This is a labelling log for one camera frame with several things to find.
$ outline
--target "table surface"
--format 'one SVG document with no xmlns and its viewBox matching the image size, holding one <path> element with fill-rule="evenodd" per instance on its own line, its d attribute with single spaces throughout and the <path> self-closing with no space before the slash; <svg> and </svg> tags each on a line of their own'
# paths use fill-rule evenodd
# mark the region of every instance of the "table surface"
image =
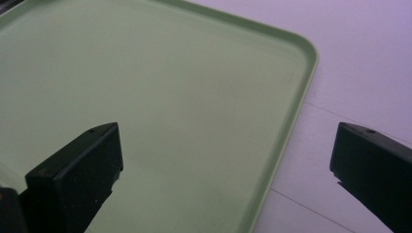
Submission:
<svg viewBox="0 0 412 233">
<path fill-rule="evenodd" d="M 412 2 L 192 0 L 306 37 L 320 64 L 256 232 L 391 230 L 328 169 L 337 124 L 412 148 Z"/>
</svg>

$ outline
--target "white surface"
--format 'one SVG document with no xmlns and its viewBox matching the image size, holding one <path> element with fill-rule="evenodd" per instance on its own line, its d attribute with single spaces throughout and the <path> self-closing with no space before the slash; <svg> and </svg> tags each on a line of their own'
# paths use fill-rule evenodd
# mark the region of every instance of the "white surface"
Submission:
<svg viewBox="0 0 412 233">
<path fill-rule="evenodd" d="M 412 147 L 412 1 L 193 2 L 299 33 L 321 56 L 273 184 L 284 196 L 272 191 L 257 232 L 391 232 L 328 163 L 339 121 Z"/>
</svg>

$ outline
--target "white table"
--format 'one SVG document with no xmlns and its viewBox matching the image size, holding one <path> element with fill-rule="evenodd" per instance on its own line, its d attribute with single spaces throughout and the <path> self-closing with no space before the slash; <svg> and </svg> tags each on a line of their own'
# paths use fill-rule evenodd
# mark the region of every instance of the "white table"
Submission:
<svg viewBox="0 0 412 233">
<path fill-rule="evenodd" d="M 391 232 L 328 163 L 340 121 L 412 148 L 412 1 L 193 2 L 297 32 L 321 57 L 256 232 Z"/>
</svg>

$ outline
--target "light green plastic tray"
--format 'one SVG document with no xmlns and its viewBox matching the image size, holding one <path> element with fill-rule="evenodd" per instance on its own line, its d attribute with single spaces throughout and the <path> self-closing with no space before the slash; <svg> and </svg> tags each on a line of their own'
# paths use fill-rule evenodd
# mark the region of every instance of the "light green plastic tray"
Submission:
<svg viewBox="0 0 412 233">
<path fill-rule="evenodd" d="M 117 121 L 89 232 L 251 232 L 318 62 L 304 38 L 181 1 L 27 0 L 0 17 L 0 180 Z"/>
</svg>

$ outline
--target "green tray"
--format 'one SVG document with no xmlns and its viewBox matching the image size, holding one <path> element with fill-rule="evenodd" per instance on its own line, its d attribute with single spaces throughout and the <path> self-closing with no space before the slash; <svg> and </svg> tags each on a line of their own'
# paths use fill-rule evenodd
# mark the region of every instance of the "green tray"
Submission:
<svg viewBox="0 0 412 233">
<path fill-rule="evenodd" d="M 117 121 L 88 232 L 251 232 L 318 63 L 306 39 L 181 1 L 26 0 L 0 17 L 0 180 Z"/>
</svg>

